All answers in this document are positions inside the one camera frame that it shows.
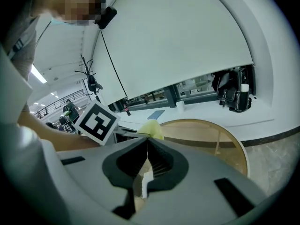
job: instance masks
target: black slot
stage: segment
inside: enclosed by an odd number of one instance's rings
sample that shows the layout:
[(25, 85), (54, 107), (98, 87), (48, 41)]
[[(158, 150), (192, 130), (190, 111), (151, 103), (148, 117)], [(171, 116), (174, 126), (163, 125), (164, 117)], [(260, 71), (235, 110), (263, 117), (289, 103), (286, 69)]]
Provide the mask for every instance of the black slot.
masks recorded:
[(127, 190), (124, 203), (112, 211), (124, 219), (135, 214), (133, 183), (147, 157), (155, 178), (147, 186), (148, 193), (173, 189), (188, 172), (188, 161), (181, 153), (152, 138), (143, 138), (107, 156), (103, 173), (112, 185)]
[(227, 179), (214, 181), (238, 217), (254, 208), (254, 205)]
[(78, 163), (81, 161), (84, 161), (85, 158), (84, 157), (72, 157), (72, 158), (67, 158), (67, 159), (62, 159), (61, 163), (65, 166), (65, 165), (69, 165), (69, 164), (73, 164), (73, 163)]

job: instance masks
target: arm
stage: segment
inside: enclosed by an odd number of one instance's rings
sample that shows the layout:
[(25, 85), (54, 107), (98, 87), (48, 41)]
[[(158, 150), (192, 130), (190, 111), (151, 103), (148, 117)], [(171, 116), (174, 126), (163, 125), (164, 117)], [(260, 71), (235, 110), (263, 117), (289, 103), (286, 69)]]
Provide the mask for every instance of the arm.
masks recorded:
[(26, 126), (34, 130), (41, 139), (52, 142), (56, 151), (99, 147), (99, 144), (88, 137), (68, 134), (49, 128), (31, 115), (30, 112), (22, 112), (18, 123), (20, 126)]
[(78, 108), (74, 103), (72, 103), (72, 102), (71, 102), (71, 106), (74, 107), (76, 110), (79, 109), (79, 108)]

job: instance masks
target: person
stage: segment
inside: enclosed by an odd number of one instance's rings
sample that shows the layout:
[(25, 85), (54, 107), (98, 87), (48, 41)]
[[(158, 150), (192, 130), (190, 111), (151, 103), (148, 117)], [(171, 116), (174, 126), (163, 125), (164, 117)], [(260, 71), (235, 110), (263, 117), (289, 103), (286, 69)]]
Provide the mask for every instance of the person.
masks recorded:
[(39, 113), (39, 111), (37, 112), (37, 116), (38, 116), (38, 119), (42, 118), (42, 115)]
[(52, 129), (55, 129), (54, 126), (53, 126), (53, 124), (50, 123), (50, 122), (47, 122), (46, 125), (47, 125), (48, 127), (52, 128)]
[[(84, 24), (89, 20), (101, 19), (106, 7), (105, 0), (12, 0), (23, 4), (4, 9), (6, 22), (1, 34), (3, 49), (20, 75), (27, 81), (34, 61), (36, 48), (36, 24), (41, 14), (50, 13), (56, 20)], [(18, 119), (20, 126), (34, 130), (41, 139), (52, 142), (57, 151), (97, 147), (98, 144), (85, 136), (66, 134), (49, 128), (30, 114), (26, 104)]]
[(59, 125), (59, 126), (58, 126), (58, 130), (61, 131), (61, 132), (64, 132), (64, 131), (65, 131), (64, 128), (62, 127), (62, 125)]
[(79, 119), (79, 113), (78, 113), (78, 106), (74, 105), (74, 103), (71, 102), (70, 99), (67, 100), (67, 104), (62, 108), (62, 111), (64, 113), (67, 112), (67, 116), (69, 117), (69, 120), (75, 124), (77, 120)]
[(48, 115), (48, 114), (49, 114), (49, 113), (48, 113), (48, 108), (45, 107), (45, 116)]
[(145, 104), (148, 104), (148, 98), (147, 98), (147, 96), (148, 96), (148, 94), (144, 94), (144, 97), (143, 97), (143, 99), (145, 101)]

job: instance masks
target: curved white wall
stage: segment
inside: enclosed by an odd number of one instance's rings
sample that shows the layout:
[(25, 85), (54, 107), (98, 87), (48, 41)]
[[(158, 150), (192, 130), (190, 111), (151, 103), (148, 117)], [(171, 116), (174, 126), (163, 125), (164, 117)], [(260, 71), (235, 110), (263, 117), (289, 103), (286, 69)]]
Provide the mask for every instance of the curved white wall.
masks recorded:
[(300, 126), (300, 47), (289, 22), (273, 0), (222, 1), (247, 38), (256, 65), (257, 95), (274, 116), (229, 130), (240, 140), (250, 140)]
[(96, 73), (94, 77), (103, 87), (98, 94), (100, 101), (109, 105), (124, 98), (126, 95), (113, 69), (101, 33), (97, 39), (93, 60), (92, 70)]
[[(128, 98), (252, 63), (219, 0), (117, 0), (114, 6), (118, 15), (103, 34)], [(104, 55), (100, 49), (95, 52)]]

